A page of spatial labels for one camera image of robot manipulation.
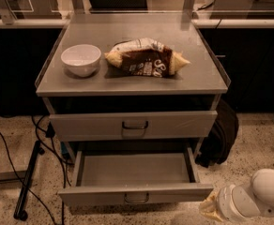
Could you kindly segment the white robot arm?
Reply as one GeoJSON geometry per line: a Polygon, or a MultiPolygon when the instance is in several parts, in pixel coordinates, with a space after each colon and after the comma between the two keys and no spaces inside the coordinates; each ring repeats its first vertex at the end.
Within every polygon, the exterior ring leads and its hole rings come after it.
{"type": "Polygon", "coordinates": [[[199,206],[200,214],[218,222],[274,218],[274,170],[257,171],[248,183],[212,192],[199,206]]]}

